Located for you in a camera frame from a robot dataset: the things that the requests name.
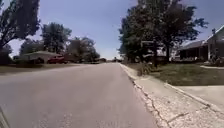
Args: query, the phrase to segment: red car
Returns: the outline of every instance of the red car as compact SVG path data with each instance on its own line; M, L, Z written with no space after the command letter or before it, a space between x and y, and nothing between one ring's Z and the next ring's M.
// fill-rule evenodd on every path
M47 61L48 64L67 64L65 57L63 56L54 56Z

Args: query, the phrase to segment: green tree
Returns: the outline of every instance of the green tree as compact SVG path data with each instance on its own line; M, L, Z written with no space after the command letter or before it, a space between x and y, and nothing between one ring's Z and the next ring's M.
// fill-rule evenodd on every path
M65 43L71 35L71 30L65 28L62 24L50 23L43 25L42 37L44 41L44 49L49 52L61 53L65 48Z
M12 0L0 16L0 49L14 39L25 39L39 29L39 0Z
M0 65L8 65L12 62L12 59L9 57L9 54L12 52L12 48L9 44L6 44L0 50Z
M41 51L44 48L44 44L42 41L39 40L31 40L26 39L24 43L20 47L20 55L27 54L27 53L33 53L37 51Z
M79 62L95 62L100 58L99 53L94 47L95 42L87 37L74 38L70 40L70 44L66 48L66 53L69 54L74 61Z
M120 54L125 54L132 62L136 58L143 61L143 55L147 54L147 49L142 47L141 41L150 37L150 18L146 9L142 6L135 6L128 10L128 15L122 19L120 31L121 47Z
M169 61L170 48L196 39L200 33L196 27L206 27L203 18L194 17L195 9L183 5L181 0L139 0L122 19L120 54L143 61L142 55L150 49L154 51L156 66L157 48L163 45ZM143 45L142 41L153 41L153 45Z
M166 60L169 61L170 49L186 40L195 40L200 33L196 28L206 28L204 18L195 18L195 6L187 6L182 0L145 0L148 10L154 10L154 24L166 49Z

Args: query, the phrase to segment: bush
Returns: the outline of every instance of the bush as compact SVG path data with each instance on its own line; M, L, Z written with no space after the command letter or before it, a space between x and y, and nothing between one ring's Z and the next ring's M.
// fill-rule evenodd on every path
M216 67L223 67L224 66L224 59L223 58L217 58L214 61L211 61L210 66L216 66Z
M152 72L157 72L158 69L152 64L142 63L137 68L138 76L149 75Z

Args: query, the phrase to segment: tree trunk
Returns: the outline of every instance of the tree trunk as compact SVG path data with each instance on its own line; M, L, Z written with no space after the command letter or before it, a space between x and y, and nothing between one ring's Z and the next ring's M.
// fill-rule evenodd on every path
M166 63L169 63L170 61L170 47L169 45L166 45Z

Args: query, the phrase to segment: lawn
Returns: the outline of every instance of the lawn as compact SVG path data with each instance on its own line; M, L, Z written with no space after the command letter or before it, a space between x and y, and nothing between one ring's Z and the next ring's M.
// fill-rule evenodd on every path
M74 65L69 64L45 64L45 65L37 65L37 66L27 66L27 67L18 67L16 65L10 66L0 66L0 75L3 74L12 74L12 73L19 73L19 72L31 72L31 71L39 71L39 70L47 70L47 69L54 69L54 68L64 68L64 67L71 67Z
M224 70L204 69L197 64L168 64L159 66L150 75L174 86L224 85Z

